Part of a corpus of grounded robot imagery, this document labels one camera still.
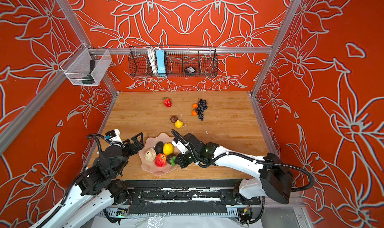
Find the black brush in bin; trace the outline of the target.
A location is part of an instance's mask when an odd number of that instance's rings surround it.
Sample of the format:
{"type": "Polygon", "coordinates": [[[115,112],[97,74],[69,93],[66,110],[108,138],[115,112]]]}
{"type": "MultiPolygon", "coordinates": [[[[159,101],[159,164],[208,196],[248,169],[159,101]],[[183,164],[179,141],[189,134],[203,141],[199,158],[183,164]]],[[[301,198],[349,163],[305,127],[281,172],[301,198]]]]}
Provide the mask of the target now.
{"type": "Polygon", "coordinates": [[[94,78],[92,76],[92,72],[95,69],[95,64],[96,64],[96,61],[91,59],[90,60],[89,74],[82,78],[82,84],[94,84],[95,83],[95,80],[94,80],[94,78]]]}

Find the yellow fake lemon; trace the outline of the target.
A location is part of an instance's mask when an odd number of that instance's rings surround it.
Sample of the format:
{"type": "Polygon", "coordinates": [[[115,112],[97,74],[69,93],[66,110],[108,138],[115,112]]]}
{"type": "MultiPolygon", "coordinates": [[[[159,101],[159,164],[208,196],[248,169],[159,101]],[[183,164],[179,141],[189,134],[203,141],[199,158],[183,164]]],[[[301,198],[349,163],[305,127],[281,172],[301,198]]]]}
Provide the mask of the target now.
{"type": "Polygon", "coordinates": [[[174,153],[174,146],[172,143],[165,143],[163,146],[163,154],[168,156],[174,153]]]}

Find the red fake strawberry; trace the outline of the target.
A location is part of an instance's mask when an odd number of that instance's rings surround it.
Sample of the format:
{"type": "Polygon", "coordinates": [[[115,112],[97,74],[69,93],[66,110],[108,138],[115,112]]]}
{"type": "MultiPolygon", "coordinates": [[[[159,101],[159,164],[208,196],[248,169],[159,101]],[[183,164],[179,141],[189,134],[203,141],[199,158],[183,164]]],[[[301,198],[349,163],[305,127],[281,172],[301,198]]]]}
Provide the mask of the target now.
{"type": "Polygon", "coordinates": [[[171,100],[168,98],[168,97],[164,97],[163,98],[163,103],[166,107],[171,107],[172,106],[172,102],[171,100]]]}

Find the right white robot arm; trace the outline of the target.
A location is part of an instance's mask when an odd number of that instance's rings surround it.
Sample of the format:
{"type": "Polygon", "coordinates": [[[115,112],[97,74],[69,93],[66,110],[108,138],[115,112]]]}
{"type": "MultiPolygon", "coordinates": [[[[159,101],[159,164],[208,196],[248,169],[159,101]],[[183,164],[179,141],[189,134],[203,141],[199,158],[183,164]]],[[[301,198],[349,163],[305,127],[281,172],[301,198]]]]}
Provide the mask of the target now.
{"type": "Polygon", "coordinates": [[[226,167],[251,176],[251,179],[240,180],[235,191],[245,199],[268,197],[287,205],[292,192],[308,190],[315,184],[311,172],[284,164],[275,154],[246,155],[215,143],[205,144],[191,133],[182,136],[175,130],[171,132],[174,135],[172,144],[180,151],[175,163],[181,169],[191,164],[203,169],[226,167]]]}

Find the dark fake grape bunch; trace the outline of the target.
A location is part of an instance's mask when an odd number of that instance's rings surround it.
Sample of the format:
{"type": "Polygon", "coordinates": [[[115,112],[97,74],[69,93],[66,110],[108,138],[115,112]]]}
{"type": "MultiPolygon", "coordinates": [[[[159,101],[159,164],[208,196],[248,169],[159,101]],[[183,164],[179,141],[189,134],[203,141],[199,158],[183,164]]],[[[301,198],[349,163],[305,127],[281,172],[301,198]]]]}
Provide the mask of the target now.
{"type": "Polygon", "coordinates": [[[205,99],[200,99],[198,101],[197,105],[198,106],[196,108],[196,111],[197,111],[197,114],[198,114],[198,119],[200,121],[203,121],[204,120],[204,112],[208,108],[207,101],[205,99]]]}

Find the light blue box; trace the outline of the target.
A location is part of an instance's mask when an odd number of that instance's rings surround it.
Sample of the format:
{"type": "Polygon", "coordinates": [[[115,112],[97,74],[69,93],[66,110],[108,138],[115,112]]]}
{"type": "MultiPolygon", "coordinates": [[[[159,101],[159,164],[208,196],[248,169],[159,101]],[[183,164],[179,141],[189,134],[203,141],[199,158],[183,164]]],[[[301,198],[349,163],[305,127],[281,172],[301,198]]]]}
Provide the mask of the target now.
{"type": "Polygon", "coordinates": [[[156,57],[157,57],[158,76],[165,76],[166,75],[165,52],[161,49],[157,50],[156,57]]]}

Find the white fake garlic bulb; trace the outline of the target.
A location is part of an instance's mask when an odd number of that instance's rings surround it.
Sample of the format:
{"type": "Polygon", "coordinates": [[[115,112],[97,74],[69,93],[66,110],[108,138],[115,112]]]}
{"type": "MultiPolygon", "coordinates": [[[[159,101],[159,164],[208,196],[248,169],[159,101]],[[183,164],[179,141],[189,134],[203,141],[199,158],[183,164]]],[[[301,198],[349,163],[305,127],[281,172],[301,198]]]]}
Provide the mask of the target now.
{"type": "Polygon", "coordinates": [[[148,149],[145,154],[144,158],[147,162],[154,162],[156,159],[157,153],[153,148],[148,149]]]}

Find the red fake apple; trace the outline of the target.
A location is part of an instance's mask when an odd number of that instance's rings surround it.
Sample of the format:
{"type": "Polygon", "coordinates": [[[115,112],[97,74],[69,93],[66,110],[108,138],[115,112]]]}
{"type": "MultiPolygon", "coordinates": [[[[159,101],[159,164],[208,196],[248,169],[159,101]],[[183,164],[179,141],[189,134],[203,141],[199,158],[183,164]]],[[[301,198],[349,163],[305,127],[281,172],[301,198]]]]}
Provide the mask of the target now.
{"type": "Polygon", "coordinates": [[[165,154],[158,154],[155,157],[155,166],[156,167],[162,168],[162,167],[165,167],[167,164],[168,164],[168,162],[167,162],[167,155],[165,155],[165,154]]]}

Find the pink scalloped fruit bowl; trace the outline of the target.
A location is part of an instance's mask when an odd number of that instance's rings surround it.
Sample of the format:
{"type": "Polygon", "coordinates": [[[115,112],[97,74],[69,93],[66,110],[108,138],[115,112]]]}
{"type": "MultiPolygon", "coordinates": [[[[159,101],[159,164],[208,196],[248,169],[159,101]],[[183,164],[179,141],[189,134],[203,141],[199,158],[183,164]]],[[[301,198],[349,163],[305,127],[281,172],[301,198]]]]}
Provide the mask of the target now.
{"type": "Polygon", "coordinates": [[[157,142],[163,142],[165,144],[165,143],[172,143],[173,140],[174,140],[174,137],[170,137],[165,133],[161,133],[157,137],[147,138],[147,140],[144,143],[145,145],[144,148],[141,151],[139,151],[139,157],[142,162],[141,168],[144,171],[151,173],[157,177],[173,172],[174,170],[177,170],[180,167],[179,165],[172,166],[170,164],[167,164],[166,166],[160,168],[155,165],[155,161],[147,161],[145,159],[146,151],[151,148],[155,148],[155,145],[157,144],[157,142]]]}

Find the dark fake avocado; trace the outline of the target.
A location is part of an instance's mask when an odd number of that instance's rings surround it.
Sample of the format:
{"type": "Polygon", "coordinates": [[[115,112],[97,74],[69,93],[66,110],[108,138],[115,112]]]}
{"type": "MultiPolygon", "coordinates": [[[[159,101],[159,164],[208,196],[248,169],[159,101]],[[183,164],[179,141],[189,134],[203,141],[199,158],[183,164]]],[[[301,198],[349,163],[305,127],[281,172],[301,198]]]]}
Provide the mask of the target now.
{"type": "Polygon", "coordinates": [[[164,147],[164,143],[163,142],[157,142],[156,143],[154,150],[155,150],[157,155],[163,153],[163,147],[164,147]]]}

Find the yellow fake pear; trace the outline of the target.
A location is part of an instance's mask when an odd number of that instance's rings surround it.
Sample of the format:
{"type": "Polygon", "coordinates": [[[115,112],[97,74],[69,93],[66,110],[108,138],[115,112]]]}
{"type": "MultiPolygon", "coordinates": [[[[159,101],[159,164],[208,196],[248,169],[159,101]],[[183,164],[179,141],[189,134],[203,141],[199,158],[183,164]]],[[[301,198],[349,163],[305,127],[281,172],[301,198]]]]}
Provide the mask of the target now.
{"type": "Polygon", "coordinates": [[[180,128],[183,127],[184,124],[183,124],[182,121],[177,120],[177,121],[174,123],[174,125],[175,125],[175,127],[176,127],[177,129],[180,129],[180,128]]]}

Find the dark purple fake mangosteen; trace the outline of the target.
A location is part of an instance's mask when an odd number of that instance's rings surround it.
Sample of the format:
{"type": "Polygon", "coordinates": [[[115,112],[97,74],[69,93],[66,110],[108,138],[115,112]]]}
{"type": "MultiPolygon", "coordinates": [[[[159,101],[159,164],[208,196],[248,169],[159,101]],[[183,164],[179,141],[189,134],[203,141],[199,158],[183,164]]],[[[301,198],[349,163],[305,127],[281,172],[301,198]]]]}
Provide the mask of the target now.
{"type": "Polygon", "coordinates": [[[177,156],[174,154],[167,155],[167,163],[171,166],[176,165],[176,159],[177,159],[177,156]]]}

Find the clear plastic wall bin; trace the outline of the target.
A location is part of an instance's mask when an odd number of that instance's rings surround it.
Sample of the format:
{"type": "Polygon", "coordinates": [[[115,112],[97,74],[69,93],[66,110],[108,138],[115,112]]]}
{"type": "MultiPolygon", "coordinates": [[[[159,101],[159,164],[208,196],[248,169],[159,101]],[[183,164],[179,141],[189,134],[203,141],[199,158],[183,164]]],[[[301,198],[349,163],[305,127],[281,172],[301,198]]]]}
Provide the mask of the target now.
{"type": "Polygon", "coordinates": [[[98,86],[111,63],[112,57],[107,49],[102,49],[100,54],[93,54],[87,48],[79,48],[60,65],[60,68],[74,86],[98,86]],[[89,74],[91,59],[96,61],[92,72],[95,83],[82,84],[82,78],[89,74]]]}

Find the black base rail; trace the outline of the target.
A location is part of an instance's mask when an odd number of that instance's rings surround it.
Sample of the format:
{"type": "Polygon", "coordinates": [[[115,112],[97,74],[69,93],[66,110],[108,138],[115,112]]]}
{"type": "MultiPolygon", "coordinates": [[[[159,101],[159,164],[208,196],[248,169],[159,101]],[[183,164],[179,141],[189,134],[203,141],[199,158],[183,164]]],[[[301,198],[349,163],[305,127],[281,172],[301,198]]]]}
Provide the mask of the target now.
{"type": "Polygon", "coordinates": [[[125,180],[130,198],[113,205],[113,218],[150,216],[238,217],[242,210],[256,208],[259,198],[247,200],[235,193],[237,180],[125,180]]]}

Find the brown fake passion fruit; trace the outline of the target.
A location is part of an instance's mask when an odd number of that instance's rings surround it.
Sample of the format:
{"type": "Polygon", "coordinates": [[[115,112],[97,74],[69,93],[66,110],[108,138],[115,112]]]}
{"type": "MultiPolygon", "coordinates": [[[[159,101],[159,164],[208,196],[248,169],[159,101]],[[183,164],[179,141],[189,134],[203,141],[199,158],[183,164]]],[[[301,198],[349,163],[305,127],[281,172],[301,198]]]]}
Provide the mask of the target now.
{"type": "Polygon", "coordinates": [[[171,121],[172,123],[175,123],[177,120],[178,120],[178,117],[177,117],[177,116],[172,116],[172,117],[170,118],[170,121],[171,121]]]}

